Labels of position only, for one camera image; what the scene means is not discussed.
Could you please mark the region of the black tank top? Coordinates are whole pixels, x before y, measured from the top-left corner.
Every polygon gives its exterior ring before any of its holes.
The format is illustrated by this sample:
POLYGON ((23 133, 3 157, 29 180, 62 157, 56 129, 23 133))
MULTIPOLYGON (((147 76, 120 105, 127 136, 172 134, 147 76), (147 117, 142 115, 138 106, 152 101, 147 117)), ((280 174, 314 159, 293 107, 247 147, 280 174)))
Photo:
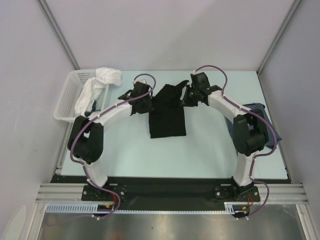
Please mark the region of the black tank top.
POLYGON ((177 85, 165 84, 151 99, 153 111, 149 113, 148 117, 151 139, 187 135, 181 96, 183 88, 188 82, 188 80, 183 80, 177 85))

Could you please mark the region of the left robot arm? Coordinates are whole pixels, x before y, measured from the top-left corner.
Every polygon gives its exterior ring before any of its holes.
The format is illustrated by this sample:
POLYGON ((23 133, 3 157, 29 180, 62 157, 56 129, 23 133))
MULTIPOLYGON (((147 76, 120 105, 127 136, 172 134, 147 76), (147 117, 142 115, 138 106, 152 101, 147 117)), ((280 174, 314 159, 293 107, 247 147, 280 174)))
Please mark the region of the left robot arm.
POLYGON ((111 193, 106 184, 108 176, 100 160, 104 151, 104 134, 123 119, 151 112, 154 88, 145 81, 137 81, 132 90, 118 97, 103 112, 90 117, 80 115, 74 120, 67 143, 70 159, 82 166, 87 182, 94 187, 93 194, 100 200, 107 199, 111 193))

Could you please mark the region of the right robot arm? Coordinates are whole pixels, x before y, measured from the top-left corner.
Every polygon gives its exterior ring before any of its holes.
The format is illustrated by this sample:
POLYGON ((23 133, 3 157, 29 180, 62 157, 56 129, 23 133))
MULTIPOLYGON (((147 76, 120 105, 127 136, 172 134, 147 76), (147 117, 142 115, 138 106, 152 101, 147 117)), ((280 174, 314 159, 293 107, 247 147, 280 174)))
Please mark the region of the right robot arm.
POLYGON ((269 141, 267 122, 260 109, 252 110, 229 99, 224 89, 210 85, 204 72, 194 71, 191 84, 186 87, 182 106, 196 107, 204 103, 219 111, 232 123, 232 142, 237 151, 237 165, 231 178, 228 193, 216 194, 218 199, 233 198, 242 201, 254 187, 252 172, 254 158, 264 149, 269 141))

